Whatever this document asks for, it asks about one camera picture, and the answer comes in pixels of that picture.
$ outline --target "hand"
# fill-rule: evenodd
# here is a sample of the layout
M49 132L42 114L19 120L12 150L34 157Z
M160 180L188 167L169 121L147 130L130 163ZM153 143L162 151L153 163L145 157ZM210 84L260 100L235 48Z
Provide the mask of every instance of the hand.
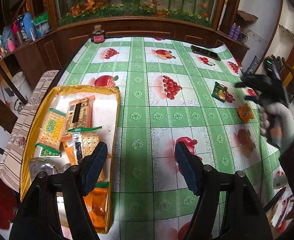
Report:
M259 112L260 120L262 121L260 123L260 134L265 136L266 130L269 128L270 124L265 109L262 107L260 108ZM283 130L283 138L281 141L280 152L283 153L291 146L294 141L294 117L290 110L281 103L270 104L267 107L267 112L273 115L279 115L282 119L281 127Z

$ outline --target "green label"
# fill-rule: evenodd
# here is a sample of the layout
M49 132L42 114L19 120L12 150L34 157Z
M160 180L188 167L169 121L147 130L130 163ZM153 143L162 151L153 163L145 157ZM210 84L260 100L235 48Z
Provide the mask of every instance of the green label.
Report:
M46 131L52 133L54 131L55 126L56 126L56 121L49 119Z

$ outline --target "jar lid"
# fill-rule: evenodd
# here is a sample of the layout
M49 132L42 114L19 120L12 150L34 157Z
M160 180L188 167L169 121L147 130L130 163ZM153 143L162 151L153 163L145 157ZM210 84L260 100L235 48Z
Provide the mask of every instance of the jar lid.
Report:
M95 31L101 31L102 30L102 26L101 25L95 25Z

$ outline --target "screw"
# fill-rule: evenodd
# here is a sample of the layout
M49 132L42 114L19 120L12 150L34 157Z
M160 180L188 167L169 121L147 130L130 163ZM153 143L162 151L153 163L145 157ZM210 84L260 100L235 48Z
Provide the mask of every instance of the screw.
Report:
M47 175L47 172L45 172L45 171L41 171L41 172L39 172L38 174L37 174L37 177L38 178L43 178L43 177L45 177Z
M237 175L239 177L245 177L246 176L246 174L243 171L237 171Z
M73 165L70 167L72 172L76 172L79 170L79 166L78 165Z
M213 168L212 168L212 166L210 166L210 165L205 165L205 166L204 166L204 170L205 170L205 171L212 171L212 169L213 169Z

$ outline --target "smartphone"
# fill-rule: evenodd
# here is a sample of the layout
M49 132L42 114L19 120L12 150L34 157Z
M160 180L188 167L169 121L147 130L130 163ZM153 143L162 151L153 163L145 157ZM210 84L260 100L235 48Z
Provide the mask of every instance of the smartphone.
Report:
M204 49L204 48L200 48L200 47L196 47L196 46L192 45L191 50L195 54L199 54L199 55L202 55L202 56L210 57L212 59L221 61L221 59L220 59L220 57L218 56L217 53L212 52L212 51L210 51L208 49Z

